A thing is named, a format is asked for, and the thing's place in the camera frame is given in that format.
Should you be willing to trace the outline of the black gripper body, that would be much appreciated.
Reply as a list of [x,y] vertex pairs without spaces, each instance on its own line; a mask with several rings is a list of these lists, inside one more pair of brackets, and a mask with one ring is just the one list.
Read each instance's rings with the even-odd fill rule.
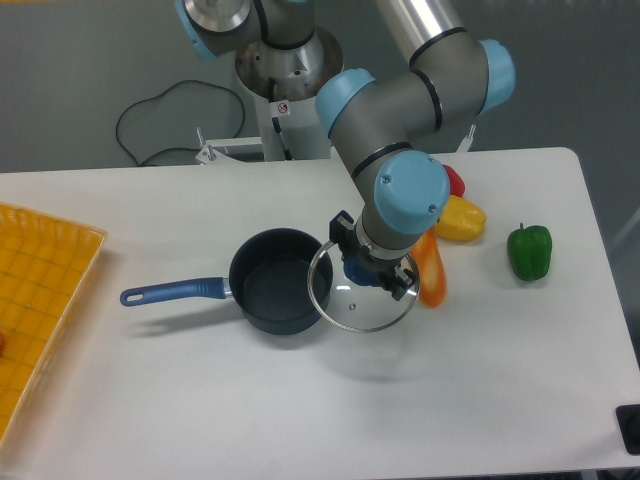
[[349,280],[389,280],[396,276],[407,250],[381,252],[361,244],[355,229],[337,235],[343,272]]

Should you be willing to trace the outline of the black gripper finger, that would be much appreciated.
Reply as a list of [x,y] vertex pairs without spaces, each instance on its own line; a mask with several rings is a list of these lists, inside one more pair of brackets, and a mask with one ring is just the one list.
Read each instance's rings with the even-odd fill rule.
[[338,246],[350,246],[354,229],[353,218],[342,210],[329,223],[329,240]]
[[395,301],[400,301],[417,281],[418,275],[401,264],[382,272],[382,288],[389,292]]

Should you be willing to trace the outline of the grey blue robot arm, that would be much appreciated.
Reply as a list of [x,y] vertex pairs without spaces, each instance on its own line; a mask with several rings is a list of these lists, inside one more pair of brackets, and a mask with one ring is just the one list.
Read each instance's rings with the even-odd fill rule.
[[264,157],[307,160],[336,151],[364,207],[330,238],[346,275],[400,299],[416,283],[402,258],[439,219],[450,195],[444,167],[413,141],[505,102],[509,52],[473,39],[447,1],[377,5],[408,70],[389,81],[348,69],[310,1],[179,1],[177,15],[203,58],[235,56],[254,100]]

